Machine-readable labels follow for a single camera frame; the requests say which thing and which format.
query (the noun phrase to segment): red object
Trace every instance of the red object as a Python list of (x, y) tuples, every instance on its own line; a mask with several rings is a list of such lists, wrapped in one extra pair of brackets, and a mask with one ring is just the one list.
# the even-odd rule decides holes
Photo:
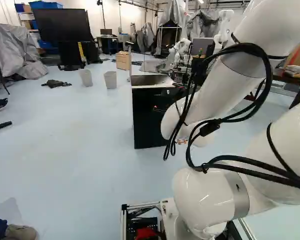
[(136, 233), (137, 234), (135, 240), (147, 239), (157, 236), (157, 233), (150, 227), (137, 229)]

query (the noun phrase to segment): black cable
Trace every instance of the black cable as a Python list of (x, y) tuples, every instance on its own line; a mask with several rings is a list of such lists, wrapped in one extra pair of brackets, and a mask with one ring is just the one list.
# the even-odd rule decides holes
[[(267, 139), (269, 142), (269, 145), (273, 145), (272, 139), (271, 139), (271, 135), (270, 135), (270, 127), (271, 124), (269, 124), (268, 128), (267, 128)], [(191, 160), (191, 155), (190, 155), (190, 147), (193, 144), (193, 142), (196, 140), (196, 138), (198, 138), (201, 134), (198, 133), (197, 135), (195, 135), (193, 138), (191, 137), (188, 143), (188, 147), (186, 149), (186, 161), (187, 164), (189, 165), (189, 167), (191, 167), (192, 169), (194, 169), (197, 172), (203, 172), (203, 173), (207, 173), (209, 168), (215, 168), (215, 169), (222, 169), (222, 170), (227, 170), (227, 171), (232, 171), (232, 172), (236, 172), (236, 173), (242, 173), (245, 175), (249, 175), (249, 176), (253, 176), (256, 178), (260, 178), (260, 179), (264, 179), (267, 181), (271, 181), (274, 183), (279, 183), (279, 184), (283, 184), (286, 186), (291, 186), (291, 187), (295, 187), (300, 189), (300, 176), (298, 176), (288, 165), (287, 163), (282, 159), (282, 157), (279, 155), (278, 151), (276, 150), (275, 146), (273, 145), (273, 147), (271, 147), (271, 149), (275, 149), (275, 151), (277, 152), (276, 157), (280, 156), (278, 158), (278, 160), (281, 158), (280, 163), (285, 166), (286, 165), (286, 170), (281, 169), (279, 167), (276, 166), (272, 166), (270, 164), (267, 164), (265, 162), (262, 161), (258, 161), (258, 160), (254, 160), (251, 158), (247, 158), (247, 157), (242, 157), (242, 156), (236, 156), (236, 155), (221, 155), (221, 156), (217, 156), (213, 159), (211, 159), (209, 162), (207, 163), (203, 163), (201, 166), (194, 166), (192, 160)], [(240, 162), (240, 163), (244, 163), (244, 164), (248, 164), (248, 165), (252, 165), (252, 166), (256, 166), (258, 168), (267, 170), (269, 172), (272, 172), (276, 175), (270, 175), (264, 172), (259, 172), (259, 171), (255, 171), (255, 170), (251, 170), (251, 169), (246, 169), (246, 168), (242, 168), (242, 167), (237, 167), (237, 166), (232, 166), (232, 165), (227, 165), (227, 164), (218, 164), (217, 162), (219, 161), (235, 161), (235, 162)]]
[(296, 175), (296, 173), (288, 166), (288, 164), (285, 162), (285, 160), (280, 156), (280, 154), (278, 153), (274, 143), (272, 142), (271, 135), (270, 135), (270, 127), (271, 127), (271, 123), (266, 128), (266, 138), (269, 142), (269, 146), (270, 146), (272, 152), (274, 153), (275, 157), (279, 160), (279, 162), (282, 164), (282, 166), (288, 172), (293, 173), (294, 175)]
[[(261, 94), (259, 95), (259, 97), (257, 97), (252, 104), (250, 104), (248, 107), (246, 107), (234, 114), (231, 114), (225, 118), (218, 119), (217, 121), (219, 124), (221, 124), (221, 123), (236, 123), (236, 122), (241, 122), (241, 121), (247, 120), (247, 119), (251, 118), (260, 109), (262, 104), (265, 102), (265, 100), (270, 92), (270, 89), (271, 89), (272, 77), (273, 77), (272, 67), (271, 67), (268, 55), (265, 53), (265, 51), (261, 47), (259, 47), (256, 44), (253, 44), (253, 43), (239, 43), (239, 44), (229, 46), (227, 48), (222, 49), (218, 53), (205, 58), (197, 66), (196, 71), (194, 71), (194, 73), (191, 74), (189, 82), (188, 82), (187, 93), (190, 93), (190, 88), (191, 88), (191, 83), (192, 83), (193, 78), (200, 78), (202, 76), (202, 74), (204, 73), (204, 71), (207, 70), (207, 66), (213, 59), (215, 59), (219, 56), (225, 55), (225, 54), (239, 53), (239, 52), (244, 52), (244, 53), (247, 53), (250, 55), (254, 55), (254, 56), (260, 57), (262, 59), (264, 66), (265, 66), (265, 75), (266, 75), (265, 87), (264, 87), (263, 91), (261, 92)], [(197, 89), (197, 83), (195, 82), (190, 99), (189, 99), (188, 94), (185, 97), (185, 103), (184, 103), (184, 108), (183, 108), (182, 114), (181, 114), (179, 121), (177, 122), (174, 130), (172, 131), (170, 139), (168, 140), (168, 143), (166, 145), (164, 155), (163, 155), (163, 160), (165, 160), (165, 161), (169, 157), (169, 150), (170, 150), (170, 153), (172, 156), (174, 156), (176, 154), (176, 138), (182, 127), (182, 124), (186, 120), (186, 117), (190, 110), (190, 106), (193, 101), (196, 89)], [(233, 119), (233, 118), (238, 117), (248, 111), (250, 111), (250, 112), (246, 116)], [(203, 121), (203, 122), (199, 123), (198, 125), (201, 126), (203, 124), (208, 124), (208, 123), (210, 123), (210, 122)], [(194, 131), (198, 128), (198, 125), (193, 129), (191, 136), (193, 136)]]
[[(215, 59), (218, 56), (224, 55), (224, 54), (237, 53), (237, 52), (245, 52), (245, 53), (262, 58), (262, 61), (265, 66), (265, 75), (266, 75), (264, 90), (261, 92), (261, 94), (258, 97), (256, 97), (255, 101), (252, 104), (250, 104), (249, 106), (247, 106), (246, 108), (244, 108), (236, 113), (233, 113), (229, 116), (226, 116), (224, 118), (204, 120), (204, 121), (200, 122), (199, 124), (197, 124), (193, 128), (193, 130), (191, 131), (191, 134), (189, 136), (188, 146), (186, 149), (186, 162), (189, 165), (189, 167), (193, 168), (194, 170), (196, 170), (198, 172), (203, 172), (205, 174), (208, 172), (209, 168), (223, 169), (223, 170), (232, 171), (232, 172), (236, 172), (236, 173), (242, 173), (245, 175), (253, 176), (256, 178), (260, 178), (260, 179), (264, 179), (267, 181), (271, 181), (271, 182), (275, 182), (275, 183), (279, 183), (279, 184), (283, 184), (286, 186), (291, 186), (291, 187), (300, 189), (300, 176), (298, 176), (288, 166), (288, 164), (283, 160), (283, 158), (280, 156), (280, 154), (278, 153), (277, 149), (274, 146), (274, 143), (271, 138), (271, 133), (270, 133), (271, 124), (268, 126), (267, 131), (266, 131), (267, 140), (268, 140), (271, 150), (273, 151), (276, 158), (280, 161), (282, 166), (285, 168), (285, 170), (278, 168), (276, 166), (272, 166), (270, 164), (261, 162), (261, 161), (257, 161), (257, 160), (247, 158), (247, 157), (235, 156), (235, 155), (217, 156), (217, 157), (213, 158), (212, 160), (210, 160), (208, 163), (203, 163), (201, 166), (195, 166), (193, 164), (193, 161), (191, 159), (190, 149), (191, 149), (191, 145), (198, 137), (200, 137), (200, 136), (205, 137), (206, 135), (214, 132), (215, 130), (219, 129), (220, 124), (222, 124), (222, 123), (237, 123), (237, 122), (242, 122), (242, 121), (245, 121), (245, 120), (251, 118), (260, 109), (260, 107), (265, 102), (265, 100), (270, 92), (270, 88), (272, 85), (273, 73), (272, 73), (272, 67), (270, 65), (268, 55), (264, 52), (264, 50), (261, 47), (255, 45), (253, 43), (239, 43), (237, 45), (233, 45), (228, 48), (225, 48), (225, 49), (221, 50), (220, 52), (218, 52), (217, 54), (206, 58), (198, 66), (197, 71), (195, 71), (194, 74), (193, 73), (191, 74), (190, 80), (188, 82), (187, 92), (190, 93), (190, 87), (191, 87), (193, 78), (200, 77), (201, 74), (206, 70), (206, 66), (208, 66), (208, 64), (213, 59)], [(169, 150), (172, 155), (174, 155), (176, 153), (175, 140), (176, 140), (179, 130), (181, 129), (182, 124), (184, 123), (184, 121), (187, 117), (187, 114), (189, 112), (190, 106), (192, 104), (192, 101), (193, 101), (193, 98), (194, 98), (194, 95), (196, 92), (196, 88), (197, 88), (197, 84), (195, 81), (194, 88), (190, 95), (190, 98), (188, 95), (186, 96), (182, 114), (171, 134), (169, 143), (166, 146), (164, 156), (163, 156), (164, 160), (166, 160), (168, 158)], [(194, 136), (194, 134), (198, 128), (200, 128), (199, 133), (197, 133)], [(222, 160), (245, 163), (248, 165), (252, 165), (252, 166), (267, 170), (276, 175), (271, 175), (271, 174), (267, 174), (264, 172), (251, 170), (251, 169), (245, 169), (242, 167), (216, 163), (216, 162), (219, 162)]]

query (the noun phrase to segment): robotic arm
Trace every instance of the robotic arm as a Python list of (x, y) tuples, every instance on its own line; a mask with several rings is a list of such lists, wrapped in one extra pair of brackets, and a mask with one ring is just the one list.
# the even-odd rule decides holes
[[(227, 47), (238, 42), (260, 46), (276, 66), (300, 42), (300, 0), (252, 0)], [(220, 118), (236, 106), (265, 78), (263, 65), (260, 58), (244, 52), (219, 57), (195, 93), (185, 118), (187, 126), (182, 126), (178, 138), (188, 138), (197, 122)], [(179, 100), (164, 115), (161, 132), (166, 139), (180, 118), (176, 107), (183, 111), (185, 102)], [(194, 144), (203, 145), (209, 137), (198, 137)], [(278, 154), (300, 177), (300, 105), (255, 137), (245, 156), (287, 169)], [(224, 160), (229, 166), (270, 173)], [(300, 205), (299, 188), (213, 167), (206, 174), (191, 168), (180, 170), (173, 179), (173, 191), (180, 216), (191, 232), (204, 240), (218, 236), (233, 219), (270, 210), (279, 203)]]

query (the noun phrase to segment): yellow object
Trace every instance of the yellow object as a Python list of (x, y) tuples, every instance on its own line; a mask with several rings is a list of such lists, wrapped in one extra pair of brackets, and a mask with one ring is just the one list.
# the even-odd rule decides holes
[(81, 42), (78, 42), (78, 48), (79, 48), (79, 52), (80, 52), (81, 61), (85, 63), (87, 61), (87, 59), (84, 55), (84, 50), (82, 49)]

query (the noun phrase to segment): computer screen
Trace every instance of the computer screen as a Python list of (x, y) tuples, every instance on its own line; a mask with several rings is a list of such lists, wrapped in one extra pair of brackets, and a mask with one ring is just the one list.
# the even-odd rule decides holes
[(91, 41), (88, 14), (84, 9), (33, 9), (33, 13), (43, 41)]

